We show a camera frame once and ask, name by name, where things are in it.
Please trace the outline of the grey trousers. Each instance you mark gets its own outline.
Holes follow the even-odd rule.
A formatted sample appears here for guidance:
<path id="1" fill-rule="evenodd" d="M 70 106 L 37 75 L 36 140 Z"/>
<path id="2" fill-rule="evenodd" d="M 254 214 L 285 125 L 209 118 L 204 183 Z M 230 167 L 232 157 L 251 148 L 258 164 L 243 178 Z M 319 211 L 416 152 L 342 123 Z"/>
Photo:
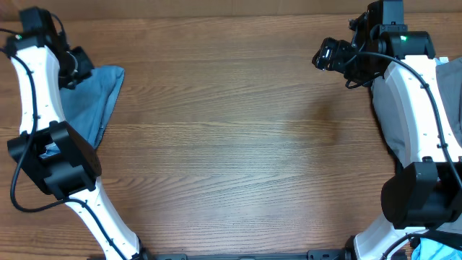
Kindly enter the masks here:
<path id="1" fill-rule="evenodd" d="M 382 214 L 368 234 L 437 229 L 461 217 L 461 146 L 426 56 L 392 62 L 372 85 L 372 104 L 401 172 L 381 191 Z"/>

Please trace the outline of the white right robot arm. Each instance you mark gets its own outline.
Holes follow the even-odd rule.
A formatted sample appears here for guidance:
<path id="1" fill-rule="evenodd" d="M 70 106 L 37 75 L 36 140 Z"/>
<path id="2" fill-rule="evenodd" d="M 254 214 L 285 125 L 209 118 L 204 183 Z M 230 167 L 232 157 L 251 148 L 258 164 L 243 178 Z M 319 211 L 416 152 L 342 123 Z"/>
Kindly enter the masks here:
<path id="1" fill-rule="evenodd" d="M 386 143 L 403 144 L 393 151 L 398 169 L 382 187 L 380 216 L 331 257 L 391 259 L 415 238 L 460 249 L 461 235 L 442 226 L 461 216 L 461 146 L 441 97 L 428 33 L 326 38 L 313 64 L 342 73 L 349 89 L 370 85 Z"/>

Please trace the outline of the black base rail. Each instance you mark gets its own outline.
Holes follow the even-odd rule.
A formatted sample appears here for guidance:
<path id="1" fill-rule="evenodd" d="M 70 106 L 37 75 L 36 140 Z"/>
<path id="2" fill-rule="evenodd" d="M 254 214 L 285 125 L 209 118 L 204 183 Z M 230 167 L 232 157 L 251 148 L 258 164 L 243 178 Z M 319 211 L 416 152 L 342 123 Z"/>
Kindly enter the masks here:
<path id="1" fill-rule="evenodd" d="M 264 253 L 248 255 L 187 256 L 186 254 L 154 255 L 156 260 L 341 260 L 352 259 L 342 250 L 309 250 L 307 253 Z"/>

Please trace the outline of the light blue denim jeans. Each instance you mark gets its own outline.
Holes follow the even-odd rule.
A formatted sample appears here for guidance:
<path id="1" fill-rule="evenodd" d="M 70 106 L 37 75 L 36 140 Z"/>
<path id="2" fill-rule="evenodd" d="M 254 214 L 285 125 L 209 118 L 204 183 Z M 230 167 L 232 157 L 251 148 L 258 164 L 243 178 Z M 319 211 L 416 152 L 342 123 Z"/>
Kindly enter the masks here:
<path id="1" fill-rule="evenodd" d="M 125 77 L 119 66 L 101 66 L 75 89 L 61 89 L 66 121 L 94 149 L 99 146 Z"/>

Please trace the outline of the light blue garment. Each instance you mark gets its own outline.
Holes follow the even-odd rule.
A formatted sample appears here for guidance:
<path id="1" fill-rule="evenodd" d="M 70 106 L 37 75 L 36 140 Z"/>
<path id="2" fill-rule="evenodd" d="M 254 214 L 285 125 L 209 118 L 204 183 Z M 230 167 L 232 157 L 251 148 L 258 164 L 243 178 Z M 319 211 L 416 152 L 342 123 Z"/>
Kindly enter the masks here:
<path id="1" fill-rule="evenodd" d="M 437 84 L 455 138 L 461 146 L 461 58 L 437 65 Z M 461 260 L 461 251 L 421 238 L 412 260 Z"/>

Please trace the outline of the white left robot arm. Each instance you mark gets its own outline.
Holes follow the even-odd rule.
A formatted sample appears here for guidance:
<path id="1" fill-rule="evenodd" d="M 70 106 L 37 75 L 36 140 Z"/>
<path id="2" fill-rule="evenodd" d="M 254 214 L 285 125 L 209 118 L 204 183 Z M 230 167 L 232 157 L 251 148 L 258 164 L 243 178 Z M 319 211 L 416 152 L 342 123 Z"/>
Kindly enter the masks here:
<path id="1" fill-rule="evenodd" d="M 7 147 L 17 164 L 10 188 L 14 207 L 19 173 L 56 201 L 75 211 L 100 244 L 106 259 L 153 259 L 136 233 L 124 223 L 105 193 L 102 168 L 92 145 L 67 121 L 60 90 L 73 90 L 89 78 L 94 66 L 81 47 L 71 48 L 58 17 L 30 7 L 19 13 L 22 32 L 12 32 L 2 53 L 12 62 L 19 82 L 22 119 L 19 136 Z"/>

